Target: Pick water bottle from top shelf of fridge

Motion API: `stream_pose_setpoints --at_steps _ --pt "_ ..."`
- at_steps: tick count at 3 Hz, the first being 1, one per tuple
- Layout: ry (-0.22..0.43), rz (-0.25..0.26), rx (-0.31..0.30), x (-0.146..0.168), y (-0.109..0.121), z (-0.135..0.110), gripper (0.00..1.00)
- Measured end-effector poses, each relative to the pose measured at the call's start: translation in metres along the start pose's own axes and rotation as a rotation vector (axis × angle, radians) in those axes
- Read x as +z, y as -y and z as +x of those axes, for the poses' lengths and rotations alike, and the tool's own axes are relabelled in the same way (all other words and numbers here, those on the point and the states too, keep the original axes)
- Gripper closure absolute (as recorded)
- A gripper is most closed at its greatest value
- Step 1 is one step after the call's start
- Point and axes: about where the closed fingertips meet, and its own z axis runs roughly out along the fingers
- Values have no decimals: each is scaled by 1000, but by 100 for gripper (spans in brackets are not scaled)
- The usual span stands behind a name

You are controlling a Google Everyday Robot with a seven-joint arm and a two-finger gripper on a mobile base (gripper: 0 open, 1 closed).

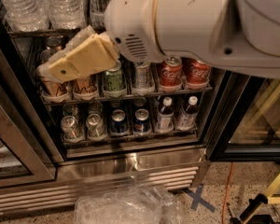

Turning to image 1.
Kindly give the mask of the white padded gripper finger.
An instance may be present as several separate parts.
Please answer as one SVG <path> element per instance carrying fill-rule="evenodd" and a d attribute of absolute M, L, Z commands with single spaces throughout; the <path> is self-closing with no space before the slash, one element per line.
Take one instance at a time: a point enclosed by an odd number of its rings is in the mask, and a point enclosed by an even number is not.
<path fill-rule="evenodd" d="M 85 41 L 89 37 L 93 37 L 96 32 L 89 25 L 79 31 L 66 45 L 54 53 L 47 62 L 40 64 L 36 68 L 39 76 L 53 82 L 65 82 L 80 77 L 85 77 L 86 72 L 82 71 L 81 67 L 70 61 L 69 56 L 76 54 L 78 49 L 82 48 Z"/>

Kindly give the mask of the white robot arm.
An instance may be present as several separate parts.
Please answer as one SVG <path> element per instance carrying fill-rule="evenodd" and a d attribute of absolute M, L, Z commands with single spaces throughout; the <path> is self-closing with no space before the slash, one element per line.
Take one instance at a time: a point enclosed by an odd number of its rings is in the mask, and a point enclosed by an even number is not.
<path fill-rule="evenodd" d="M 192 58 L 240 74 L 280 78 L 280 0 L 110 0 L 105 32 L 80 31 L 40 65 L 58 83 L 113 67 L 120 56 Z"/>

